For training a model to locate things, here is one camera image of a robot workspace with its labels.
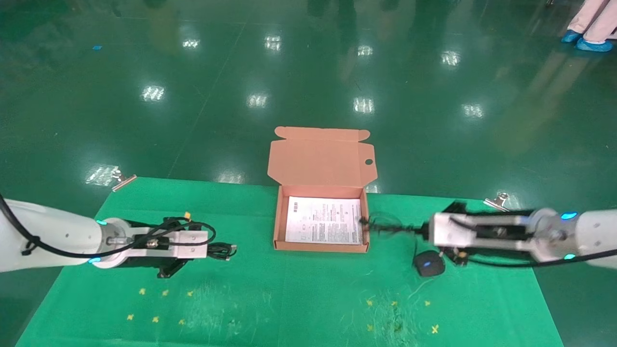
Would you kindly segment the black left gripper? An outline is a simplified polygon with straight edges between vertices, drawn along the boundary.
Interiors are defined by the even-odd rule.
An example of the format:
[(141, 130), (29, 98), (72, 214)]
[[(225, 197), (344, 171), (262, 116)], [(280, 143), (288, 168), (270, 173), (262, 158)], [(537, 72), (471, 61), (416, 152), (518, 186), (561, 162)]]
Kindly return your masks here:
[(118, 268), (154, 268), (157, 278), (169, 279), (187, 263), (203, 257), (203, 223), (190, 219), (164, 219), (155, 226), (128, 220), (127, 244), (119, 254)]

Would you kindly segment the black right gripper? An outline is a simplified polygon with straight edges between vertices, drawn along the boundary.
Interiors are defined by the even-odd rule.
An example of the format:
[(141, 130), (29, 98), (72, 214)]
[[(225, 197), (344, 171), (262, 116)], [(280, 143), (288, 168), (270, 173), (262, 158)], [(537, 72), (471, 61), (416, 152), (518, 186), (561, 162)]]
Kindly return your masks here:
[(422, 226), (415, 228), (415, 235), (423, 237), (432, 246), (439, 249), (440, 255), (445, 255), (457, 266), (465, 266), (469, 261), (465, 246), (454, 244), (449, 237), (463, 237), (460, 230), (449, 227), (450, 215), (467, 215), (467, 205), (464, 202), (452, 202), (440, 213), (435, 213)]

